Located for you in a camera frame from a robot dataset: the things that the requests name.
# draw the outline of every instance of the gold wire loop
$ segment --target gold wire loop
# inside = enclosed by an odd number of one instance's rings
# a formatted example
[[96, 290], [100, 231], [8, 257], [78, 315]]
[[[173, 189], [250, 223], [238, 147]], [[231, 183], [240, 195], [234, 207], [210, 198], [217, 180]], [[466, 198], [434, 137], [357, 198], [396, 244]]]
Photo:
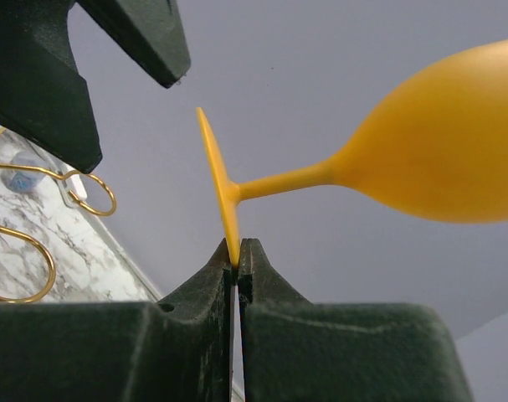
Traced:
[[47, 281], [45, 282], [45, 286], [38, 293], [32, 296], [22, 298], [11, 298], [0, 296], [0, 302], [17, 303], [17, 304], [37, 302], [38, 300], [42, 299], [45, 295], [49, 293], [56, 279], [56, 265], [54, 263], [53, 257], [51, 256], [49, 251], [44, 247], [44, 245], [42, 245], [34, 237], [29, 236], [28, 234], [1, 225], [0, 225], [0, 234], [16, 237], [33, 245], [44, 257], [45, 261], [47, 262], [47, 267], [49, 268], [49, 274], [47, 277]]
[[55, 178], [57, 180], [66, 180], [70, 178], [71, 176], [74, 176], [76, 174], [80, 174], [82, 176], [86, 176], [87, 178], [91, 178], [95, 180], [107, 193], [107, 195], [110, 198], [111, 207], [108, 211], [99, 211], [98, 209], [94, 209], [90, 207], [87, 203], [83, 202], [77, 194], [75, 194], [73, 191], [69, 191], [69, 196], [74, 200], [76, 204], [78, 204], [82, 209], [85, 209], [86, 211], [90, 212], [91, 214], [98, 215], [98, 216], [111, 216], [115, 211], [117, 207], [116, 197], [114, 193], [112, 193], [112, 190], [105, 184], [103, 180], [95, 176], [94, 174], [83, 174], [79, 172], [78, 170], [71, 170], [65, 174], [57, 174], [55, 172], [52, 172], [44, 167], [38, 167], [38, 166], [25, 166], [25, 165], [12, 165], [11, 163], [0, 163], [0, 169], [13, 169], [13, 170], [24, 170], [27, 172], [41, 172], [43, 174], [46, 174], [50, 176], [51, 178]]

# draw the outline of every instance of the white marble surface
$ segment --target white marble surface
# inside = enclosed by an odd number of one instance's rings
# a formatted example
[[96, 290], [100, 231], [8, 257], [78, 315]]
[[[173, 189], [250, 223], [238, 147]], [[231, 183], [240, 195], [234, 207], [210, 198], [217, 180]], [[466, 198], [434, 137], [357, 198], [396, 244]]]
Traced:
[[[25, 148], [19, 136], [3, 133], [0, 162], [10, 162]], [[126, 261], [113, 252], [82, 213], [64, 204], [52, 178], [45, 178], [25, 195], [11, 192], [0, 179], [0, 224], [33, 236], [56, 262], [57, 279], [44, 302], [153, 300]], [[1, 296], [29, 296], [46, 278], [44, 258], [34, 247], [0, 234]]]

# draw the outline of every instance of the yellow wine glass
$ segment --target yellow wine glass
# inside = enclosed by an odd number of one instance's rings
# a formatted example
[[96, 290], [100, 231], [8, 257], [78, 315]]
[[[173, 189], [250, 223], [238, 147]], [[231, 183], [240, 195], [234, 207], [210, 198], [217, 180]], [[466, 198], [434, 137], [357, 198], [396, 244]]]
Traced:
[[234, 267], [237, 205], [300, 188], [344, 186], [442, 222], [508, 220], [508, 39], [421, 70], [387, 95], [336, 154], [292, 172], [234, 183], [201, 108], [198, 119]]

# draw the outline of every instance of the black robotic claw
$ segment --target black robotic claw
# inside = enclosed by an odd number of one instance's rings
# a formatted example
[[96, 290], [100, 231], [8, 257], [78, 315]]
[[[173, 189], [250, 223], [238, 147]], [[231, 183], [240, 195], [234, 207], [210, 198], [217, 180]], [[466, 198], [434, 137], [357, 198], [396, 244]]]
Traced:
[[[74, 3], [0, 1], [0, 125], [89, 173], [102, 156], [86, 82], [69, 46], [67, 18]], [[80, 5], [165, 88], [189, 69], [174, 0], [80, 0]]]
[[472, 400], [430, 309], [312, 304], [244, 240], [157, 304], [0, 306], [0, 401], [229, 402], [235, 283], [248, 402]]

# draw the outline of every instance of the white wall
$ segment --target white wall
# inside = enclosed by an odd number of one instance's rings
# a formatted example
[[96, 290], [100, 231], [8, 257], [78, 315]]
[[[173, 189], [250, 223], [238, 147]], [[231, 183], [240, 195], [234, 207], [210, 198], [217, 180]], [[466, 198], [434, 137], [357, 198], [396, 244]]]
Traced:
[[457, 346], [475, 402], [508, 402], [508, 312]]

